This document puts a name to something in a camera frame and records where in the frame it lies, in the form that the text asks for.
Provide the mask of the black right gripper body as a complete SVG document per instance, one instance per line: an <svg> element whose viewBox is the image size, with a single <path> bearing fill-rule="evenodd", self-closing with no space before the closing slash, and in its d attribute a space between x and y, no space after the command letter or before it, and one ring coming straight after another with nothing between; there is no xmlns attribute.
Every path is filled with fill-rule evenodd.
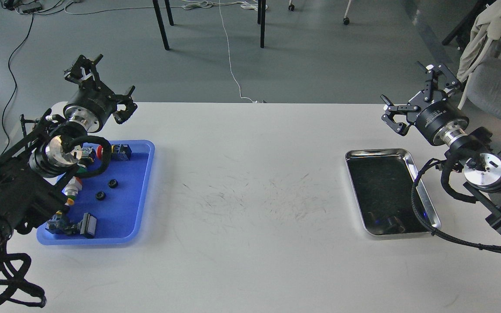
<svg viewBox="0 0 501 313"><path fill-rule="evenodd" d="M457 107L448 102L434 103L424 109L415 121L415 126L430 145L450 146L466 135L469 119Z"/></svg>

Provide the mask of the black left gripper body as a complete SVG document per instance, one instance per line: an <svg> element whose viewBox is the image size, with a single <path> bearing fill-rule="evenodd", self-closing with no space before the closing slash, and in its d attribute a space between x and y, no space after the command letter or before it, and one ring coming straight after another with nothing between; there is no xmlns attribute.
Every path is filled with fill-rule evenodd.
<svg viewBox="0 0 501 313"><path fill-rule="evenodd" d="M99 132L117 110L113 94L109 87L79 87L63 108L64 117L79 123L88 133Z"/></svg>

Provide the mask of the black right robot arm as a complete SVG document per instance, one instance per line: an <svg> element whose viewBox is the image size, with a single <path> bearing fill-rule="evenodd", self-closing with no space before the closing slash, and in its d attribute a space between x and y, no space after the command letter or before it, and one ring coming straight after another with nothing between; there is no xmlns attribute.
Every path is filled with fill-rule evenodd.
<svg viewBox="0 0 501 313"><path fill-rule="evenodd" d="M405 105L395 105L385 95L384 121L395 133L405 136L411 126L433 146L447 145L445 160L430 159L413 179L412 190L429 168L441 171L440 183L451 197L466 203L480 202L490 211L486 222L501 235L501 150L491 150L492 133L479 127L466 133L469 119L448 101L461 82L447 65L425 66L425 83ZM501 246L472 243L438 230L423 217L416 204L412 209L431 235L452 243L501 253Z"/></svg>

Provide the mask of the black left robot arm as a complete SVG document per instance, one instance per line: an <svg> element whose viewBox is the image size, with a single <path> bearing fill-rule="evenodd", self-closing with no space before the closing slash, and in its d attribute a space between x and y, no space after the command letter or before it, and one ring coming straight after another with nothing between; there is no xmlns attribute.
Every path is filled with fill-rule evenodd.
<svg viewBox="0 0 501 313"><path fill-rule="evenodd" d="M14 231L28 234L56 213L66 210L63 189L72 178L99 176L109 167L113 147L101 131L110 116L125 123L137 109L130 87L114 93L96 65L84 55L64 72L64 79L78 85L63 114L48 109L33 120L33 129L0 155L0 305L6 301L44 307L44 290L25 279L31 264L26 253L7 252Z"/></svg>

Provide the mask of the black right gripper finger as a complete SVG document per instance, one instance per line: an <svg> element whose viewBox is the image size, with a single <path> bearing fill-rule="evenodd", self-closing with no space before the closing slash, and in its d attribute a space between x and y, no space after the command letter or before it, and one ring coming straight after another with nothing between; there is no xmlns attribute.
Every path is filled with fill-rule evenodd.
<svg viewBox="0 0 501 313"><path fill-rule="evenodd" d="M381 95L384 101L384 114L381 119L387 126L389 126L395 133L405 136L411 126L416 125L416 121L420 114L420 105L408 103L407 105L395 105L385 95ZM405 116L405 122L397 122L395 116Z"/></svg>
<svg viewBox="0 0 501 313"><path fill-rule="evenodd" d="M416 62L425 72L424 88L415 95L416 103L438 103L447 101L462 83L444 63L439 65L423 65Z"/></svg>

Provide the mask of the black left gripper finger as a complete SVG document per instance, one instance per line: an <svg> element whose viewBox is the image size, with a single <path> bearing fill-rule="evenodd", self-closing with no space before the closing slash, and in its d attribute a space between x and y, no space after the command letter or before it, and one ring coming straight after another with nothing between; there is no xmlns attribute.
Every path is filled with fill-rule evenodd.
<svg viewBox="0 0 501 313"><path fill-rule="evenodd" d="M70 68L64 70L63 77L70 83L78 85L78 92L103 91L103 82L96 70L96 65L103 58L102 54L96 56L94 60L88 59L84 55L78 56L78 59Z"/></svg>
<svg viewBox="0 0 501 313"><path fill-rule="evenodd" d="M114 93L110 96L110 99L117 105L117 109L113 112L117 124L125 123L137 111L138 105L133 101L134 91L135 86L131 86L127 89L126 94Z"/></svg>

